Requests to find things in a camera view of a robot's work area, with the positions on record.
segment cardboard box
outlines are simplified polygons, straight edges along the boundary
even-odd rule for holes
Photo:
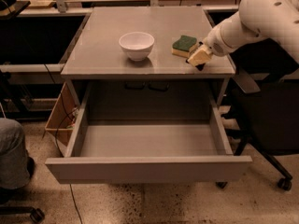
[[[45,128],[54,142],[59,141],[67,146],[73,132],[70,126],[74,120],[74,109],[76,109],[74,99],[65,83]]]

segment sponge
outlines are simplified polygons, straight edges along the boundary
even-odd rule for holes
[[[205,64],[212,59],[212,50],[206,44],[201,46],[187,59],[187,63],[197,67],[198,65]]]
[[[182,35],[178,41],[173,43],[171,52],[174,55],[188,58],[197,47],[195,37]]]

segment chair wheel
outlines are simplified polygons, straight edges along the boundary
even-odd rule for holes
[[[225,118],[225,119],[231,119],[232,117],[229,114],[221,114],[221,117]]]
[[[216,185],[218,188],[224,189],[227,185],[227,182],[217,182]]]
[[[281,178],[278,182],[278,186],[281,188],[281,189],[284,189],[284,190],[291,190],[292,188],[292,182],[290,179],[287,179],[287,178]]]
[[[45,218],[45,214],[39,208],[34,209],[31,212],[30,218],[33,220],[34,223],[40,223]]]

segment green sponge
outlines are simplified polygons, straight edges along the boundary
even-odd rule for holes
[[[173,43],[172,53],[188,58],[197,47],[197,39],[195,37],[182,35],[178,41]]]

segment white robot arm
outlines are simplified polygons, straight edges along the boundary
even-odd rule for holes
[[[215,26],[187,60],[193,66],[271,38],[299,64],[299,0],[241,0],[239,10]]]

